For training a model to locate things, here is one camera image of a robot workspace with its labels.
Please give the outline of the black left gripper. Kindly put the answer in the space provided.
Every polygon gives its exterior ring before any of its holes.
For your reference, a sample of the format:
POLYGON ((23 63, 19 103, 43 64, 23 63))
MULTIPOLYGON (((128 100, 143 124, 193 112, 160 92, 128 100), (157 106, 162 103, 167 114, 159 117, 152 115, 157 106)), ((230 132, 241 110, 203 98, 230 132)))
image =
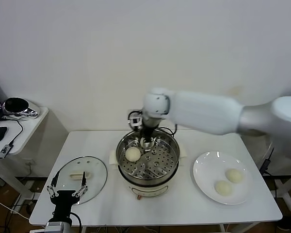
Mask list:
POLYGON ((50 195, 50 201, 55 205, 53 212, 54 219, 66 219, 70 217, 71 208, 74 204, 79 202, 87 191, 86 172, 83 172, 81 187, 77 191, 73 190, 56 190, 56 185, 59 177, 59 171, 52 178, 51 183, 47 185, 47 191, 50 195))

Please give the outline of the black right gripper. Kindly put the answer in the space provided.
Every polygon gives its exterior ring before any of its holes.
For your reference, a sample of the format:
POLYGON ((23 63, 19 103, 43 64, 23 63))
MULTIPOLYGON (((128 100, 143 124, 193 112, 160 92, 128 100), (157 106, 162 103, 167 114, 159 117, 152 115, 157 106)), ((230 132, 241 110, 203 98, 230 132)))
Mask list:
POLYGON ((152 147, 152 134, 155 129, 156 129, 155 127, 149 127, 149 126, 143 125, 142 138, 144 139, 146 148, 152 147))

